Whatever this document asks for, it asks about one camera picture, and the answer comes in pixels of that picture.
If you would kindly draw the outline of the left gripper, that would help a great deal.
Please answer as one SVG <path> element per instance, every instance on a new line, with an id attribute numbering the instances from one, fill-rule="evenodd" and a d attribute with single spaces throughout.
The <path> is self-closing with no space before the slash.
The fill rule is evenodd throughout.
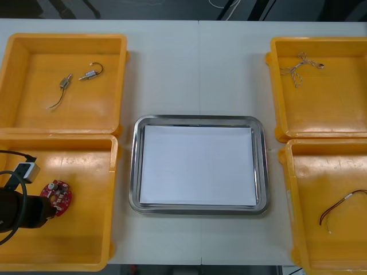
<path id="1" fill-rule="evenodd" d="M 19 219 L 24 204 L 23 194 L 1 189 L 1 233 L 11 231 Z M 56 216 L 57 209 L 47 197 L 27 196 L 25 215 L 20 228 L 38 228 Z"/>

